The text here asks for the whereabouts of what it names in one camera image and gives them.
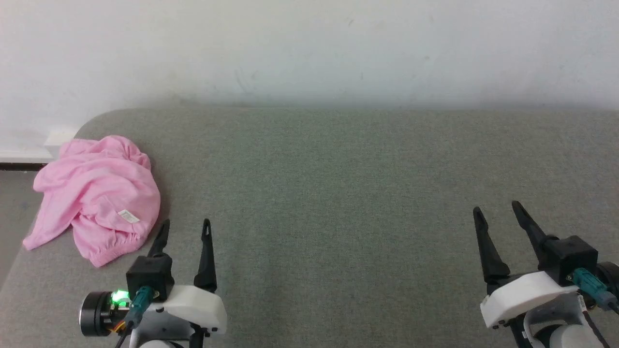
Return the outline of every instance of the pink cloth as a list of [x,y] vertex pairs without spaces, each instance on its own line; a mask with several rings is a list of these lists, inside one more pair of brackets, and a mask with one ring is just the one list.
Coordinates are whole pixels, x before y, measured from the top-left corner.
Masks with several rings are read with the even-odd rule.
[[[59,159],[38,173],[34,190],[44,195],[32,233],[24,239],[26,249],[72,225],[77,249],[96,267],[139,249],[161,203],[148,156],[121,136],[64,144]],[[139,221],[127,221],[119,214],[124,210]]]

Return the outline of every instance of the clothing tag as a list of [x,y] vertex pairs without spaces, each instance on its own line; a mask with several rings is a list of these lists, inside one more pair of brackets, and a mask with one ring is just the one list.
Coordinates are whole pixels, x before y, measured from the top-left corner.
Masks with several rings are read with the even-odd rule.
[[581,307],[581,311],[587,311],[587,306],[584,304],[584,298],[582,295],[578,295],[578,304]]
[[130,224],[135,224],[136,222],[140,221],[140,219],[130,213],[127,209],[119,211],[118,215],[120,215],[123,219],[127,220],[127,222],[129,222]]

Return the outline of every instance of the cable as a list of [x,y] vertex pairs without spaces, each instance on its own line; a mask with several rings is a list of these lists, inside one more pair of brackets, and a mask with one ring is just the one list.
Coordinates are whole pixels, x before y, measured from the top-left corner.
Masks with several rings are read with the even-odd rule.
[[127,323],[132,322],[133,327],[137,328],[142,321],[144,312],[150,306],[153,298],[155,298],[155,291],[153,288],[149,286],[141,287],[131,302],[129,306],[129,313],[127,313],[124,317],[124,321]]
[[120,339],[118,339],[118,342],[116,343],[116,346],[114,346],[114,348],[120,348],[123,345],[123,342],[127,338],[127,335],[129,334],[129,331],[131,330],[132,327],[133,327],[133,321],[130,321],[127,324],[127,327],[124,329],[123,334],[120,336]]
[[586,268],[575,269],[574,272],[567,276],[567,279],[590,296],[599,307],[604,310],[611,308],[615,313],[619,314],[617,296],[608,291],[608,286]]
[[114,326],[114,328],[112,329],[112,332],[117,333],[120,329],[123,328],[124,325],[125,325],[124,320],[119,321],[118,324],[116,324],[116,326]]

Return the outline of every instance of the white wall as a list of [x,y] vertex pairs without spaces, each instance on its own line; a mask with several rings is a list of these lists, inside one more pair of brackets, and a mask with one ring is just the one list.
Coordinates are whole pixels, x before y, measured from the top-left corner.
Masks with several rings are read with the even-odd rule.
[[615,1],[0,7],[0,159],[117,108],[619,108]]

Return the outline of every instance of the gray felt surface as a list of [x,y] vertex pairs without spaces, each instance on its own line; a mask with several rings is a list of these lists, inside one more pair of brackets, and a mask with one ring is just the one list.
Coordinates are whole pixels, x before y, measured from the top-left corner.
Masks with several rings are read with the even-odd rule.
[[32,189],[36,174],[0,170],[0,288],[43,198]]
[[[213,347],[514,347],[483,325],[472,209],[512,272],[535,268],[510,201],[548,233],[619,261],[619,118],[611,112],[123,110],[78,137],[120,134],[154,163],[177,284],[214,226],[229,333]],[[86,293],[116,289],[138,253],[95,269],[70,233],[22,250],[0,293],[0,346],[84,338]],[[594,313],[612,346],[619,317]]]

